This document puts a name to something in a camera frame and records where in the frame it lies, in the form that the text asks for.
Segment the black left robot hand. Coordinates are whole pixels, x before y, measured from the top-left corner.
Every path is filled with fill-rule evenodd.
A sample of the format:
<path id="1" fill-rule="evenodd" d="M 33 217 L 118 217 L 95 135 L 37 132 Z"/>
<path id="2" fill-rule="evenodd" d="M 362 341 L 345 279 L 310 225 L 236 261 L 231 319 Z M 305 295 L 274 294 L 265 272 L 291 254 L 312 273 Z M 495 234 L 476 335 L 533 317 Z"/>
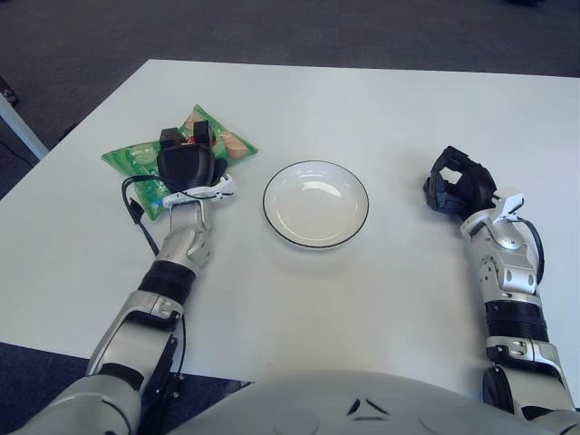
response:
<path id="1" fill-rule="evenodd" d="M 160 133 L 158 172 L 170 182 L 172 192 L 212 187 L 227 171 L 227 160 L 216 157 L 213 152 L 217 139 L 208 121 L 193 124 L 191 139 L 186 141 L 177 128 Z"/>

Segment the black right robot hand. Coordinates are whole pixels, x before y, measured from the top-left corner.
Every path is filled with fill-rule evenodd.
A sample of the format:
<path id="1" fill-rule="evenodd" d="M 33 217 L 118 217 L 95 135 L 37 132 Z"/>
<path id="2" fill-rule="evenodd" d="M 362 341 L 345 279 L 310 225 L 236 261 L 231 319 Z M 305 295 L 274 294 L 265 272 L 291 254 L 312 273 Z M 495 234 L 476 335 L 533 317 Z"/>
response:
<path id="1" fill-rule="evenodd" d="M 497 190 L 485 167 L 451 146 L 436 159 L 422 188 L 431 209 L 462 219 L 493 208 Z"/>

